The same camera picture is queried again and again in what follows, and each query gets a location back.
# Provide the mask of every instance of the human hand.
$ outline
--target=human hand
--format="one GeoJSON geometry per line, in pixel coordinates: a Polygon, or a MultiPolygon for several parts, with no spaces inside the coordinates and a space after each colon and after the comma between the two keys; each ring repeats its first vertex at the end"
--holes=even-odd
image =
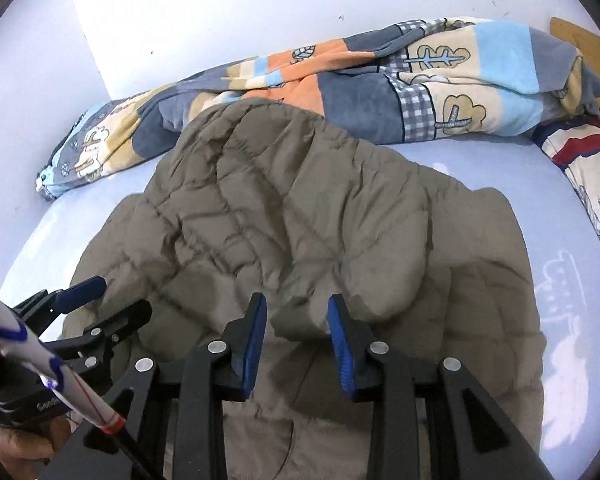
{"type": "Polygon", "coordinates": [[[70,436],[71,427],[65,416],[46,423],[42,436],[0,428],[0,462],[14,480],[33,480],[39,476],[33,462],[52,458],[70,436]]]}

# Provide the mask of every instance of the blue textured pad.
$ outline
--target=blue textured pad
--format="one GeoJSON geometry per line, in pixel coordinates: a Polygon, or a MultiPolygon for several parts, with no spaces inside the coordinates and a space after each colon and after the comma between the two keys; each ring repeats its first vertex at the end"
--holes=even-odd
{"type": "Polygon", "coordinates": [[[336,354],[336,361],[338,363],[340,386],[342,386],[342,389],[350,398],[353,398],[356,391],[356,386],[353,380],[356,366],[353,362],[353,356],[351,355],[349,345],[347,344],[347,338],[340,320],[338,306],[336,305],[333,296],[329,298],[327,307],[327,323],[331,332],[331,344],[333,345],[333,352],[336,354]]]}
{"type": "Polygon", "coordinates": [[[100,276],[94,276],[82,283],[63,290],[56,296],[54,309],[61,314],[68,314],[90,301],[98,300],[104,296],[107,282],[100,276]]]}
{"type": "Polygon", "coordinates": [[[262,354],[262,343],[264,341],[264,331],[267,327],[267,299],[264,294],[260,295],[260,301],[256,308],[256,314],[251,325],[247,350],[244,353],[242,362],[242,394],[245,399],[249,398],[253,388],[256,385],[256,376],[258,375],[258,365],[260,364],[260,355],[262,354]]]}

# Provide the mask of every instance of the metal rivet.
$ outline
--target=metal rivet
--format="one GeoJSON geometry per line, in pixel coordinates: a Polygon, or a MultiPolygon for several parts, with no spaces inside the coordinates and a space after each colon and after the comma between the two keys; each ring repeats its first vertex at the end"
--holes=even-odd
{"type": "Polygon", "coordinates": [[[148,357],[143,357],[142,359],[138,359],[138,361],[136,361],[136,370],[139,372],[148,372],[153,367],[154,360],[149,359],[148,357]]]}
{"type": "Polygon", "coordinates": [[[457,372],[462,366],[460,361],[458,361],[458,359],[455,357],[447,357],[444,361],[442,361],[442,365],[450,372],[457,372]]]}
{"type": "Polygon", "coordinates": [[[206,349],[209,350],[212,354],[219,354],[226,350],[226,343],[221,339],[217,341],[212,341],[206,346],[206,349]]]}
{"type": "Polygon", "coordinates": [[[386,354],[389,351],[389,345],[384,341],[373,341],[369,345],[369,350],[374,354],[386,354]]]}

